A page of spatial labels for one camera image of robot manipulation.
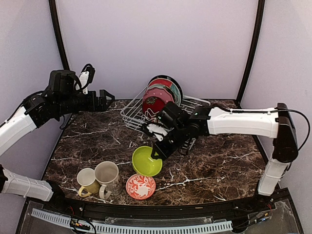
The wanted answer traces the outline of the lime green bowl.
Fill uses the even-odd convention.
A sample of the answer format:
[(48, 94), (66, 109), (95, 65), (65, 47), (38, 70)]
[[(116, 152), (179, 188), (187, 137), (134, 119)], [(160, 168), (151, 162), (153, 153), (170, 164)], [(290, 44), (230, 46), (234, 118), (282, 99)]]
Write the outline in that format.
[(150, 146), (138, 147), (132, 155), (133, 169), (143, 175), (153, 177), (162, 170), (162, 160), (151, 158), (153, 148)]

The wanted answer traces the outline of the white and red bowl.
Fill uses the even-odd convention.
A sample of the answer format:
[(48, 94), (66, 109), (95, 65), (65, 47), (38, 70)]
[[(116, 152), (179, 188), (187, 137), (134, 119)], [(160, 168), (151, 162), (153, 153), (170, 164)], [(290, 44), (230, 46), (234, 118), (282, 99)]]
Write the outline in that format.
[(156, 182), (152, 177), (134, 174), (126, 182), (128, 195), (137, 200), (148, 199), (155, 190)]

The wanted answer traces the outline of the white patterned mug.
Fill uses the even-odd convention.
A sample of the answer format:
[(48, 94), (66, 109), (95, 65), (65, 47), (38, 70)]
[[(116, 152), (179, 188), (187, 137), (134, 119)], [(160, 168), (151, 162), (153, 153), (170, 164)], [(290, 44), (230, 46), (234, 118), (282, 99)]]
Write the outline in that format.
[(100, 184), (99, 197), (107, 200), (111, 196), (119, 195), (122, 191), (118, 166), (110, 161), (104, 161), (95, 167), (95, 178)]

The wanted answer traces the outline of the yellow mug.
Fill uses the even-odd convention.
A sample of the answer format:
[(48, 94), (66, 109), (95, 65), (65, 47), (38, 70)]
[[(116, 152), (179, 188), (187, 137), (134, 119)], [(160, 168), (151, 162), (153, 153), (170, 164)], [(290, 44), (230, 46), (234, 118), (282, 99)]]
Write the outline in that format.
[(92, 168), (84, 168), (77, 175), (77, 182), (80, 185), (78, 195), (87, 197), (99, 192), (100, 184), (96, 180), (95, 171)]

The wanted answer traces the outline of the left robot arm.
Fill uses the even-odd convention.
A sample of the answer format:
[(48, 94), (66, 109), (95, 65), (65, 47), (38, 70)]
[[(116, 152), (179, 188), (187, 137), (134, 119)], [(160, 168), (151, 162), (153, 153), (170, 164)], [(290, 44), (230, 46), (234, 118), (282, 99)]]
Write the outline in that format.
[[(51, 119), (60, 120), (61, 116), (80, 111), (105, 112), (115, 101), (115, 96), (106, 90), (101, 90), (99, 95), (88, 91), (87, 86), (93, 81), (94, 74), (91, 66), (87, 66), (79, 77), (70, 70), (52, 71), (46, 89), (25, 98), (0, 125), (0, 153), (4, 154), (25, 135)], [(69, 208), (69, 202), (57, 183), (18, 175), (4, 167), (0, 168), (0, 191), (47, 201), (59, 213)]]

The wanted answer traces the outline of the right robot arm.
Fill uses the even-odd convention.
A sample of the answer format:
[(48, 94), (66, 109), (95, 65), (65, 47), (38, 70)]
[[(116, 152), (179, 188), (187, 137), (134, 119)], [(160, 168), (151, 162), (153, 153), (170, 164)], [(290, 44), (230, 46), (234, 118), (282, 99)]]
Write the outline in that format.
[(286, 168), (298, 157), (295, 126), (284, 103), (268, 109), (226, 109), (197, 106), (191, 114), (169, 102), (157, 114), (160, 124), (145, 123), (143, 131), (155, 136), (151, 157), (166, 160), (189, 139), (219, 134), (256, 135), (273, 139), (273, 153), (249, 208), (260, 211), (268, 203)]

